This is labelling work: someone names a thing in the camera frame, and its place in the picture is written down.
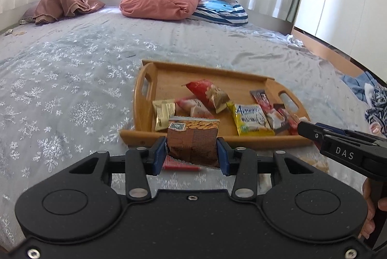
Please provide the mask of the person right hand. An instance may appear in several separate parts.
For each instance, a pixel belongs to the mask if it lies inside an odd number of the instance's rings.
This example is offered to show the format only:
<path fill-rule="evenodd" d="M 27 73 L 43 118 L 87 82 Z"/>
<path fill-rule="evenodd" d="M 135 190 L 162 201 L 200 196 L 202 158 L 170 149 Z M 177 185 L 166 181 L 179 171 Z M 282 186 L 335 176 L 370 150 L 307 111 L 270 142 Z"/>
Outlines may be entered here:
<path fill-rule="evenodd" d="M 371 185 L 367 178 L 363 183 L 363 198 L 367 202 L 367 218 L 365 224 L 361 229 L 359 237 L 369 238 L 370 234 L 375 230 L 375 222 L 373 220 L 375 216 L 375 204 L 371 200 Z M 387 211 L 387 199 L 382 198 L 377 203 L 377 208 L 381 211 Z"/>

